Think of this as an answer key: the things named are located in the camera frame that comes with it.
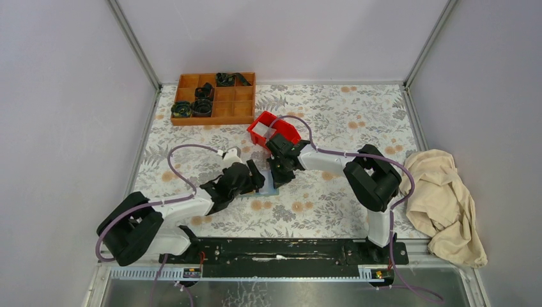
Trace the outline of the green card holder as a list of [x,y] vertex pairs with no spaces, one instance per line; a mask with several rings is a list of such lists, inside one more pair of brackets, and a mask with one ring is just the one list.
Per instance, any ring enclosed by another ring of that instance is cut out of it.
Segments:
[[277,196],[279,190],[274,188],[274,182],[272,180],[272,174],[270,170],[263,170],[261,174],[265,177],[264,186],[259,189],[258,192],[250,192],[247,194],[241,194],[240,197],[260,197],[260,196]]

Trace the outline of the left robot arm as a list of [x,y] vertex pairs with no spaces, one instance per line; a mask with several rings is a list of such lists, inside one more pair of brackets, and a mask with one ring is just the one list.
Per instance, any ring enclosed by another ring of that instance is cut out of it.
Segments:
[[265,176],[252,160],[234,162],[217,178],[186,196],[150,201],[137,191],[129,194],[98,226],[98,243],[105,245],[111,260],[128,266],[147,255],[175,255],[192,262],[198,246],[182,229],[185,219],[220,212],[238,196],[256,193]]

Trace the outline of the stack of credit cards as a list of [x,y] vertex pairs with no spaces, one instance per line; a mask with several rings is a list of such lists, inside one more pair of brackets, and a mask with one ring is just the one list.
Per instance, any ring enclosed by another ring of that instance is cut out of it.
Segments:
[[258,123],[252,128],[252,131],[253,131],[255,134],[257,134],[257,135],[259,135],[259,136],[261,136],[261,137],[263,137],[263,138],[265,138],[265,139],[271,138],[271,137],[275,134],[275,132],[276,132],[275,129],[270,128],[269,126],[267,126],[267,125],[265,125],[265,124],[263,124],[263,123],[261,123],[261,122],[258,122]]

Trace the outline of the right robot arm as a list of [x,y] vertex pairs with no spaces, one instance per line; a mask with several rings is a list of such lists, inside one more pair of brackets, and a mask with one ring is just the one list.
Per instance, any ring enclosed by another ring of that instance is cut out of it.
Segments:
[[274,188],[291,182],[297,170],[318,170],[345,177],[359,203],[368,211],[366,247],[368,258],[377,264],[392,255],[389,242],[391,218],[388,205],[399,193],[401,176],[392,161],[373,145],[356,153],[341,153],[316,148],[309,141],[292,143],[280,134],[266,142]]

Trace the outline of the red plastic bin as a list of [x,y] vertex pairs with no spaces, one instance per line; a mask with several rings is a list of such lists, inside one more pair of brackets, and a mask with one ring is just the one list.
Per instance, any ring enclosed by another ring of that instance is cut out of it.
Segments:
[[263,111],[247,128],[247,132],[250,135],[251,141],[253,144],[258,145],[265,150],[268,151],[268,148],[266,147],[266,142],[270,139],[265,139],[257,134],[255,134],[252,131],[252,128],[258,123],[261,122],[270,128],[273,128],[276,130],[276,134],[282,135],[284,138],[286,138],[288,141],[292,142],[294,145],[297,144],[300,140],[300,134],[298,133],[297,129],[290,123],[278,119],[276,115],[272,114],[268,111]]

